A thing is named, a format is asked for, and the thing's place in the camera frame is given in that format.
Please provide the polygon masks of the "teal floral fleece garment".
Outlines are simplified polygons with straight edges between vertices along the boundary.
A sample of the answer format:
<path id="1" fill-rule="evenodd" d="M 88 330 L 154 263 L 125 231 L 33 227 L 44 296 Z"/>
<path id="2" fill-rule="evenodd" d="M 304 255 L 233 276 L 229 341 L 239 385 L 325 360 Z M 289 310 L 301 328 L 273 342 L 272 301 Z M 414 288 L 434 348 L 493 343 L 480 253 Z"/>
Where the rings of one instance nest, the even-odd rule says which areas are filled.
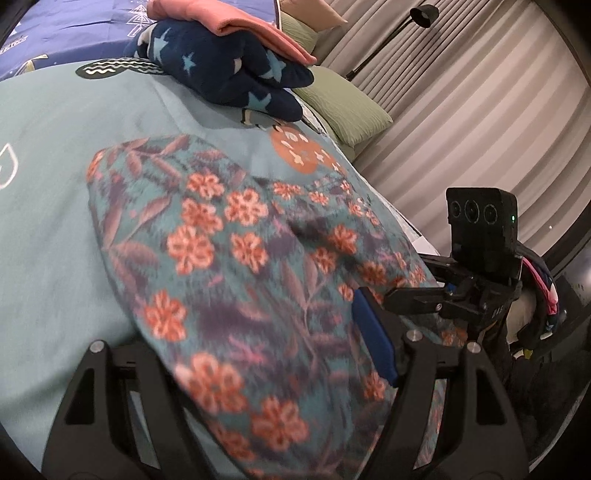
<path id="1" fill-rule="evenodd" d="M 435 280 L 391 210 L 333 155 L 294 178 L 197 136 L 98 151 L 86 173 L 107 274 L 140 333 L 236 466 L 356 479 L 396 390 L 353 294 Z"/>

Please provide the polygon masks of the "teal animal print bedcover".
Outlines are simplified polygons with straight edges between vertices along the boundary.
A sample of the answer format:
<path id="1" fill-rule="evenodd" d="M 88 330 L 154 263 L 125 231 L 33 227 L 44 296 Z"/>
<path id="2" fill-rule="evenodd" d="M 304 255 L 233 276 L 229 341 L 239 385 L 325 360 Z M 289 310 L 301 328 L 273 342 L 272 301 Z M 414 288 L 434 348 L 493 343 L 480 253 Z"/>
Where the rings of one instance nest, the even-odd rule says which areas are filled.
<path id="1" fill-rule="evenodd" d="M 76 71 L 61 65 L 1 85 L 1 420 L 34 465 L 85 348 L 143 337 L 107 274 L 90 214 L 86 173 L 98 151 L 197 136 L 247 165 L 280 155 L 260 175 L 313 174 L 321 152 L 356 173 L 304 123 L 206 103 L 167 75 Z"/>

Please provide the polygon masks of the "beige pleated curtain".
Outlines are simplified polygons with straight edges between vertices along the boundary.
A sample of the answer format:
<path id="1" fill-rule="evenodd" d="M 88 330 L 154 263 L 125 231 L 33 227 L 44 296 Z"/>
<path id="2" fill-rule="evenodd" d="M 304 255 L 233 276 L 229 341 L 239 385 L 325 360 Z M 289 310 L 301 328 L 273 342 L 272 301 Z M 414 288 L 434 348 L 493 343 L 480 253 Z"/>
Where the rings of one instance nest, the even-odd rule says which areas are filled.
<path id="1" fill-rule="evenodd" d="M 519 238 L 549 251 L 590 199 L 590 85 L 532 1 L 441 1 L 430 28 L 379 44 L 408 1 L 336 1 L 346 26 L 322 36 L 322 65 L 346 73 L 393 124 L 356 168 L 441 252 L 445 192 L 493 186 L 518 200 Z M 378 51 L 370 58 L 370 51 Z"/>

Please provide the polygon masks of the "green pillow near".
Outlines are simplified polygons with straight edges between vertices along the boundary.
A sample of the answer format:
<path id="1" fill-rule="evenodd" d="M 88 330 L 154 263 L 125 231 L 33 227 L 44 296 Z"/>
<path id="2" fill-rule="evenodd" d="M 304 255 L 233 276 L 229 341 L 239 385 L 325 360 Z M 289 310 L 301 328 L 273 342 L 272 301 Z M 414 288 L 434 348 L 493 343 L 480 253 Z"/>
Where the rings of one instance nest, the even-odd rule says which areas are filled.
<path id="1" fill-rule="evenodd" d="M 356 147 L 391 127 L 391 115 L 362 90 L 331 69 L 311 67 L 314 82 L 294 94 L 321 114 L 339 140 Z"/>

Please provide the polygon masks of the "green pillow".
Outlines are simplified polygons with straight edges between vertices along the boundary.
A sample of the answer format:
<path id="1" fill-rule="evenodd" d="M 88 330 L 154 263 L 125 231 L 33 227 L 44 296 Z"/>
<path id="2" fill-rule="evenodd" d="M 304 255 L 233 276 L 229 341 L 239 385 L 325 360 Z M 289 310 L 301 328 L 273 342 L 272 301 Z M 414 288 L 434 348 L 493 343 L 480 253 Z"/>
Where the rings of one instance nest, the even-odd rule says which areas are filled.
<path id="1" fill-rule="evenodd" d="M 294 94 L 321 114 L 339 140 L 356 147 L 391 127 L 391 115 L 362 90 L 331 69 L 311 67 L 314 82 Z"/>
<path id="2" fill-rule="evenodd" d="M 313 53 L 318 43 L 318 32 L 287 13 L 280 12 L 281 31 L 286 33 L 309 54 Z"/>

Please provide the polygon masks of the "green pillow far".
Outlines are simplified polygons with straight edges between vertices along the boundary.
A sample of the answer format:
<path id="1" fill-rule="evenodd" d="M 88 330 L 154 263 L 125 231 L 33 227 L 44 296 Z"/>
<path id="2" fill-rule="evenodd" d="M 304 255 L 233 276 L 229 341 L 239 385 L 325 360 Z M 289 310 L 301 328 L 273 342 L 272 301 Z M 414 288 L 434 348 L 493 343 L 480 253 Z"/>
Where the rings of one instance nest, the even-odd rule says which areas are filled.
<path id="1" fill-rule="evenodd" d="M 280 12 L 281 31 L 286 33 L 309 54 L 313 53 L 318 43 L 318 32 L 287 13 Z"/>

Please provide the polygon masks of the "beige pillow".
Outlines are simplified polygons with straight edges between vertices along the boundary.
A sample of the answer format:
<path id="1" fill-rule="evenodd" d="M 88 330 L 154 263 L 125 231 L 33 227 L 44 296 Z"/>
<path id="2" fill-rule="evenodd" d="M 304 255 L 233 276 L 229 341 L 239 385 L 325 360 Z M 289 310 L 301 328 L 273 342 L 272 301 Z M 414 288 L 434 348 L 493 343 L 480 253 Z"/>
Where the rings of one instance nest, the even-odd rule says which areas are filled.
<path id="1" fill-rule="evenodd" d="M 327 2 L 322 0 L 280 0 L 280 10 L 317 32 L 348 23 Z"/>

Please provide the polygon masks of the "navy star fleece garment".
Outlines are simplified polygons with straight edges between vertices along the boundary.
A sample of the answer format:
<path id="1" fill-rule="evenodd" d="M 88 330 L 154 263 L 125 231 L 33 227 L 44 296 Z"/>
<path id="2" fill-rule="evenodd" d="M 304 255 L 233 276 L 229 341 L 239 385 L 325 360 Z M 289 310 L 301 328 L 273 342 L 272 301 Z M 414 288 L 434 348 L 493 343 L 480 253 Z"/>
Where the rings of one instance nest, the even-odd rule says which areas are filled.
<path id="1" fill-rule="evenodd" d="M 254 34 L 217 36 L 195 21 L 160 20 L 129 43 L 124 55 L 154 63 L 208 102 L 287 122 L 304 116 L 290 90 L 314 83 L 310 68 L 273 52 Z"/>

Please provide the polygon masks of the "pink folded garment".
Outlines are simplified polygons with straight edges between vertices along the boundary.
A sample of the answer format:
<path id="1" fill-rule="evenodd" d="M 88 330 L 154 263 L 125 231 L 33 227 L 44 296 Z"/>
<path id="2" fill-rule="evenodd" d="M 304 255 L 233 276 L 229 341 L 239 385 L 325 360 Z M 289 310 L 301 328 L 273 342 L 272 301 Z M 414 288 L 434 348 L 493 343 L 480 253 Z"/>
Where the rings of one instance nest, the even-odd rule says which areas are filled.
<path id="1" fill-rule="evenodd" d="M 240 30 L 247 31 L 274 53 L 303 64 L 315 65 L 317 58 L 296 41 L 262 19 L 238 7 L 214 0 L 155 0 L 147 2 L 147 16 L 152 20 L 194 21 L 218 37 Z"/>

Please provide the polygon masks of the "purple tree print sheet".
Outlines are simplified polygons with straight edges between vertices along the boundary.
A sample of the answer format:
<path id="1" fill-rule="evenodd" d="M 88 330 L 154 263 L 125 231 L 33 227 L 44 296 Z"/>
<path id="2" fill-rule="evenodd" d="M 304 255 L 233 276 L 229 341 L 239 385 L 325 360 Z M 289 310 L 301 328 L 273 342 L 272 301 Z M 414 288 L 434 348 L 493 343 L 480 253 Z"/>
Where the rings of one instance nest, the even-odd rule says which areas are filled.
<path id="1" fill-rule="evenodd" d="M 38 1 L 3 34 L 1 77 L 68 63 L 84 79 L 133 71 L 167 75 L 154 63 L 126 57 L 125 47 L 156 23 L 144 1 Z"/>

